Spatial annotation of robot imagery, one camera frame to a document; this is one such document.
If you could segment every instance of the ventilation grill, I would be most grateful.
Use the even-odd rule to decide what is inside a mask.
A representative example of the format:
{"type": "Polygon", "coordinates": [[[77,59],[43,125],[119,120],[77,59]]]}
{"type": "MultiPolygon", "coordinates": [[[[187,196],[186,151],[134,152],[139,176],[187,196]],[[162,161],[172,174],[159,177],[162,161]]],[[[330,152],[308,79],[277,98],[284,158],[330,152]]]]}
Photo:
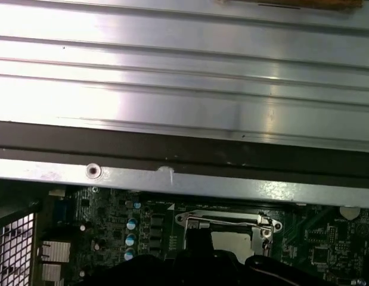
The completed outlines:
{"type": "Polygon", "coordinates": [[[30,285],[34,215],[0,228],[0,286],[30,285]]]}

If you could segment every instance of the metal panel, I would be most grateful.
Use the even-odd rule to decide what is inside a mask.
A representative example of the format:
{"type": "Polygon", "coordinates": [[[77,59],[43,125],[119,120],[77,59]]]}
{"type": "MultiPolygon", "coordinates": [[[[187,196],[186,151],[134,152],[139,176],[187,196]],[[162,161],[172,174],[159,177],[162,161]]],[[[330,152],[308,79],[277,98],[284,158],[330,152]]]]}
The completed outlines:
{"type": "Polygon", "coordinates": [[[369,151],[369,2],[0,1],[0,120],[369,151]]]}
{"type": "Polygon", "coordinates": [[[369,189],[223,178],[157,171],[102,167],[97,179],[86,175],[83,165],[0,159],[0,178],[134,189],[167,194],[286,203],[323,204],[369,208],[369,189]]]}
{"type": "Polygon", "coordinates": [[[0,286],[28,286],[32,262],[33,213],[0,227],[0,286]]]}

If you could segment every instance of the mounting screw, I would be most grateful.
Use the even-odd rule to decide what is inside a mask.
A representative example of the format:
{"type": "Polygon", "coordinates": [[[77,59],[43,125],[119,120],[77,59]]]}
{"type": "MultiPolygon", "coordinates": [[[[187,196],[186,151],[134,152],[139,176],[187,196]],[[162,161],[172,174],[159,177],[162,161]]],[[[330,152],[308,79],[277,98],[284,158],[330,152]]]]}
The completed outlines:
{"type": "Polygon", "coordinates": [[[89,179],[98,179],[102,174],[102,169],[95,163],[88,164],[86,167],[86,176],[89,179]]]}

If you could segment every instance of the aluminum panel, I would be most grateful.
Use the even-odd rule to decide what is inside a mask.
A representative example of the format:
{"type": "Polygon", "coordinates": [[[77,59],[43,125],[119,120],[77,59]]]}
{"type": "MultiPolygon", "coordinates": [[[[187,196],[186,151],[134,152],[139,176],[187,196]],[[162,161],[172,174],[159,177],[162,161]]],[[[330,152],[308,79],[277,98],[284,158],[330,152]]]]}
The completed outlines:
{"type": "Polygon", "coordinates": [[[0,1],[0,120],[369,151],[369,1],[0,1]]]}
{"type": "Polygon", "coordinates": [[[101,176],[90,179],[84,165],[0,159],[0,178],[134,189],[166,194],[202,195],[287,203],[369,208],[369,189],[224,178],[175,173],[169,167],[157,171],[102,167],[101,176]]]}

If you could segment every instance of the circuit board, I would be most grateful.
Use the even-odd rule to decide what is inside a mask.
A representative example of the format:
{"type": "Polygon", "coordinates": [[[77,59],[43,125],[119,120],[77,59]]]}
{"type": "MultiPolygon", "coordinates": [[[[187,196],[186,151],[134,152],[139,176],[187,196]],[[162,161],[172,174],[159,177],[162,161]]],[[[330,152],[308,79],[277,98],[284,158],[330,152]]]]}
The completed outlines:
{"type": "Polygon", "coordinates": [[[185,239],[175,218],[193,210],[265,214],[283,225],[273,235],[271,257],[339,285],[369,280],[369,210],[349,220],[338,207],[209,203],[209,198],[97,187],[76,188],[64,201],[71,215],[58,223],[79,229],[72,242],[67,285],[140,254],[173,259],[185,239]]]}

